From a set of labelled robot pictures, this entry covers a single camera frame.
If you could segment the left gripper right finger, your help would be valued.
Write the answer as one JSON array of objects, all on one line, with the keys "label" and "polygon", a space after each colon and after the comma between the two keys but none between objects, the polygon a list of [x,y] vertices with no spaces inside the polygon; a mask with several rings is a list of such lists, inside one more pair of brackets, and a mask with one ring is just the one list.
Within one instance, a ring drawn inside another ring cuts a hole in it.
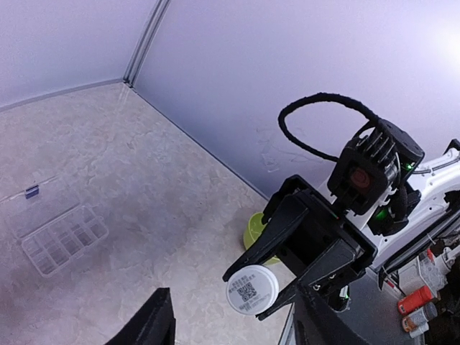
[{"label": "left gripper right finger", "polygon": [[368,342],[351,330],[312,288],[297,285],[293,323],[300,345],[365,345]]}]

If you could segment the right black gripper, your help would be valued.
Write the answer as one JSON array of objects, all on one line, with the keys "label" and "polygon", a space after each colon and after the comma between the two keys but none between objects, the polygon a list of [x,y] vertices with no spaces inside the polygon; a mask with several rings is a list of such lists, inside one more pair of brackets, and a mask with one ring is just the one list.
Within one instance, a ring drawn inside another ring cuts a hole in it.
[{"label": "right black gripper", "polygon": [[301,176],[287,178],[264,210],[266,227],[259,238],[224,273],[264,264],[277,256],[295,274],[275,302],[256,315],[259,321],[294,302],[300,287],[320,295],[359,279],[377,254],[376,246],[333,204]]}]

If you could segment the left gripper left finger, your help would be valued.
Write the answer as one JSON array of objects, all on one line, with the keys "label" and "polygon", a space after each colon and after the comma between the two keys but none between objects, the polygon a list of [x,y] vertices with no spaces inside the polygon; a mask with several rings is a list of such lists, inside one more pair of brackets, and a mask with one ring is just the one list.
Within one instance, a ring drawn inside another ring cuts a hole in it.
[{"label": "left gripper left finger", "polygon": [[173,345],[175,328],[170,289],[160,287],[106,345]]}]

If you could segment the white pill bottle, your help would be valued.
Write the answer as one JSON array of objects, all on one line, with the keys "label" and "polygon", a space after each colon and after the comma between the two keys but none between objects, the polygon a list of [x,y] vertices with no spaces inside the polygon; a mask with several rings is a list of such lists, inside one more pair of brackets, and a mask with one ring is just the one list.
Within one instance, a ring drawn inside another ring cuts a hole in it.
[{"label": "white pill bottle", "polygon": [[238,313],[256,316],[271,307],[280,292],[275,274],[263,265],[249,265],[235,272],[226,284],[226,299]]}]

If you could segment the clear plastic pill organizer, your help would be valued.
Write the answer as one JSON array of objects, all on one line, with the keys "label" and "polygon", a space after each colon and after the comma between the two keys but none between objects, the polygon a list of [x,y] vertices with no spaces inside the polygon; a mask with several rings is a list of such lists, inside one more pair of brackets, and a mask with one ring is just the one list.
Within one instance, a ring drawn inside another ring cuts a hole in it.
[{"label": "clear plastic pill organizer", "polygon": [[1,199],[1,219],[43,277],[55,275],[109,235],[103,218],[60,176]]}]

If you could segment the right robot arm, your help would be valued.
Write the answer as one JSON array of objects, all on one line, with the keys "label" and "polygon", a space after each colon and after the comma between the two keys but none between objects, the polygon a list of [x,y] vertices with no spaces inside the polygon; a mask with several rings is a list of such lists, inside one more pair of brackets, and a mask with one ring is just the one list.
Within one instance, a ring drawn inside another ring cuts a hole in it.
[{"label": "right robot arm", "polygon": [[346,143],[320,188],[288,177],[261,214],[258,238],[224,273],[229,305],[264,320],[303,285],[342,311],[367,270],[389,280],[459,220],[459,142],[438,159],[423,156],[381,119]]}]

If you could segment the green plastic bowl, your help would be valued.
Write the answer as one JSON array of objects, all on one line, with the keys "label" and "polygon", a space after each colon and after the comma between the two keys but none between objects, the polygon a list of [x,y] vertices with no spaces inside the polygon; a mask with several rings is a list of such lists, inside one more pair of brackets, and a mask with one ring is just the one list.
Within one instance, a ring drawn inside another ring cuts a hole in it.
[{"label": "green plastic bowl", "polygon": [[[248,220],[247,228],[243,234],[243,244],[245,252],[254,245],[254,243],[261,236],[262,232],[265,230],[266,224],[262,223],[262,217],[264,214],[262,212],[254,213]],[[249,261],[245,263],[245,267],[249,265],[274,265],[281,263],[281,260],[275,255],[270,258],[266,258],[264,262],[255,262]]]}]

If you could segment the grey background bottle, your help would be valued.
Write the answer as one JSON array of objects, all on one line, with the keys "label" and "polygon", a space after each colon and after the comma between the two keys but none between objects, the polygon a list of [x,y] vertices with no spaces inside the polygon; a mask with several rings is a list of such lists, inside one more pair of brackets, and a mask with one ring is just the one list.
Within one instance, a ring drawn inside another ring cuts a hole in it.
[{"label": "grey background bottle", "polygon": [[429,302],[423,307],[414,310],[402,319],[402,328],[405,332],[416,330],[419,326],[438,316],[438,311],[434,303]]}]

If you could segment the orange cap background bottle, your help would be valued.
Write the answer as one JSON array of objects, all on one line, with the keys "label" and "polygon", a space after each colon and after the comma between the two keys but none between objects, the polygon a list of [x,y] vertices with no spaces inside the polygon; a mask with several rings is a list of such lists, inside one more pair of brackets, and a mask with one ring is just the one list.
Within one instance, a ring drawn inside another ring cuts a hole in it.
[{"label": "orange cap background bottle", "polygon": [[431,289],[424,285],[420,287],[413,293],[407,295],[403,299],[399,300],[397,303],[398,312],[405,316],[409,313],[412,313],[416,309],[423,307],[426,303],[432,301],[433,294]]}]

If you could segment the right aluminium frame post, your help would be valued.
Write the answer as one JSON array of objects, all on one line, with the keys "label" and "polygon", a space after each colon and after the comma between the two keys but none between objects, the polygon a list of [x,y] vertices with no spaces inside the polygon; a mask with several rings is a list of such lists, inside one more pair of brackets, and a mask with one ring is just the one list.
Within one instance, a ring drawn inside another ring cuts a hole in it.
[{"label": "right aluminium frame post", "polygon": [[134,87],[152,41],[160,28],[170,3],[171,0],[156,1],[155,6],[147,18],[123,76],[123,82],[130,88]]}]

